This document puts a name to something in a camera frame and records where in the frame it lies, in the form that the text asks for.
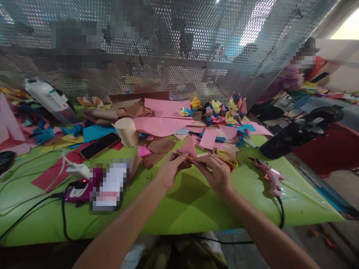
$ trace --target paper roll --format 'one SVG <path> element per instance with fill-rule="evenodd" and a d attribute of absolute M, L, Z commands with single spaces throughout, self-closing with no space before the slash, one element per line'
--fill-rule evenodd
<path fill-rule="evenodd" d="M 124 146 L 133 147 L 138 143 L 138 135 L 133 119 L 121 118 L 113 124 L 113 127 L 116 128 Z"/>

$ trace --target white cable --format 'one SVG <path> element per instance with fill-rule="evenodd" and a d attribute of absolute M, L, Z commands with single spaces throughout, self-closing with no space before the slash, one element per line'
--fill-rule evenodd
<path fill-rule="evenodd" d="M 57 179 L 59 178 L 59 176 L 60 176 L 60 175 L 62 174 L 62 172 L 64 171 L 65 161 L 67 161 L 67 162 L 69 163 L 69 165 L 73 165 L 73 164 L 74 164 L 73 162 L 70 162 L 66 157 L 64 158 L 65 152 L 70 152 L 70 151 L 65 151 L 65 150 L 63 150 L 63 149 L 62 149 L 61 151 L 62 151 L 61 157 L 56 158 L 56 159 L 52 159 L 52 160 L 47 160 L 47 161 L 44 161 L 44 162 L 39 163 L 39 164 L 43 164 L 43 163 L 47 163 L 47 162 L 49 162 L 49 161 L 54 161 L 54 160 L 57 160 L 57 159 L 62 158 L 62 166 L 61 166 L 60 172 L 58 173 L 58 175 L 56 176 L 56 178 L 54 179 L 54 181 L 53 181 L 42 193 L 40 193 L 40 194 L 38 194 L 38 195 L 36 195 L 36 196 L 33 196 L 33 197 L 29 198 L 29 199 L 26 199 L 26 200 L 23 200 L 23 201 L 21 201 L 21 202 L 18 202 L 18 203 L 16 203 L 16 204 L 13 204 L 13 205 L 11 205 L 11 206 L 2 208 L 2 209 L 0 209 L 0 212 L 2 212 L 2 211 L 4 211 L 4 210 L 7 210 L 7 209 L 10 209 L 10 208 L 12 208 L 12 207 L 21 205 L 21 204 L 23 204 L 23 203 L 25 203 L 25 202 L 28 202 L 28 201 L 30 201 L 30 200 L 32 200 L 32 199 L 35 199 L 35 198 L 37 198 L 37 197 L 39 197 L 39 196 L 41 196 L 41 195 L 47 193 L 47 191 L 55 184 L 55 182 L 57 181 Z M 30 170 L 30 169 L 32 169 L 32 167 L 29 168 L 29 169 L 27 169 L 27 170 L 25 170 L 25 171 L 23 171 L 23 172 L 21 172 L 19 175 L 17 175 L 17 177 L 15 177 L 14 179 L 11 179 L 9 182 L 11 182 L 11 181 L 13 181 L 13 180 L 19 178 L 20 175 L 24 174 L 25 172 L 27 172 L 27 171 Z"/>

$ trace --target black phone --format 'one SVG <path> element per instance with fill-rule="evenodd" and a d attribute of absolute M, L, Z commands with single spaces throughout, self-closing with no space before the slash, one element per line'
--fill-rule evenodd
<path fill-rule="evenodd" d="M 109 133 L 108 135 L 93 142 L 91 145 L 85 147 L 83 150 L 80 151 L 80 153 L 86 160 L 88 160 L 96 157 L 101 152 L 107 150 L 110 146 L 112 146 L 119 140 L 120 137 L 117 134 Z"/>

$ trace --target glue gun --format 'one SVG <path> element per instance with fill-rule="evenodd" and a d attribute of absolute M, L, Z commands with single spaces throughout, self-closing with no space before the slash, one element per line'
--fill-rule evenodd
<path fill-rule="evenodd" d="M 248 157 L 251 161 L 253 161 L 254 165 L 261 169 L 265 175 L 265 179 L 268 179 L 270 182 L 270 190 L 269 194 L 273 195 L 274 197 L 280 197 L 282 195 L 282 190 L 280 188 L 280 181 L 284 180 L 284 175 L 280 172 L 274 170 L 269 164 L 265 161 L 261 161 L 258 159 L 253 159 Z"/>

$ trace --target green table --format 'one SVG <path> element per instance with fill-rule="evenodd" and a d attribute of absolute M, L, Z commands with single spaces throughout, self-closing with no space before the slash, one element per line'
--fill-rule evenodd
<path fill-rule="evenodd" d="M 266 138 L 252 136 L 251 141 L 260 146 Z M 177 142 L 174 149 L 183 145 L 184 141 Z M 23 162 L 39 154 L 42 146 L 34 148 L 31 153 L 21 156 Z M 196 153 L 203 151 L 196 147 Z M 129 158 L 136 155 L 135 148 L 123 148 L 120 151 L 110 149 L 102 153 L 95 162 L 110 163 L 114 158 Z M 0 208 L 5 208 L 18 201 L 32 197 L 42 190 L 33 186 L 31 181 L 49 168 L 53 162 L 36 166 L 36 163 L 59 157 L 59 152 L 51 152 L 35 161 L 27 163 L 14 173 L 20 173 L 29 167 L 33 169 L 8 184 L 5 177 L 0 183 Z M 280 222 L 280 207 L 278 202 L 268 194 L 269 182 L 263 179 L 264 173 L 255 168 L 247 156 L 267 160 L 276 170 L 286 176 L 282 181 L 283 206 L 285 210 L 285 225 L 309 225 L 314 223 L 344 220 L 343 217 L 297 172 L 285 159 L 268 160 L 259 149 L 246 144 L 237 153 L 239 167 L 231 174 L 234 187 L 243 194 L 255 207 L 260 209 L 277 225 Z M 123 205 L 119 211 L 111 215 L 97 216 L 89 211 L 89 204 L 76 208 L 74 204 L 66 204 L 68 234 L 73 239 L 94 238 L 118 214 L 121 213 L 150 183 L 157 173 L 161 162 L 151 170 L 140 165 L 132 185 L 127 192 Z M 68 178 L 53 192 L 63 190 Z M 10 227 L 25 211 L 41 200 L 36 198 L 10 211 L 0 214 L 0 234 Z M 215 231 L 240 228 L 241 223 L 230 209 L 211 190 L 206 179 L 196 167 L 180 172 L 172 190 L 166 195 L 161 204 L 151 216 L 142 233 L 144 234 L 185 234 L 203 231 Z M 19 246 L 49 242 L 65 241 L 61 217 L 61 201 L 47 200 L 21 221 L 1 242 L 2 246 Z"/>

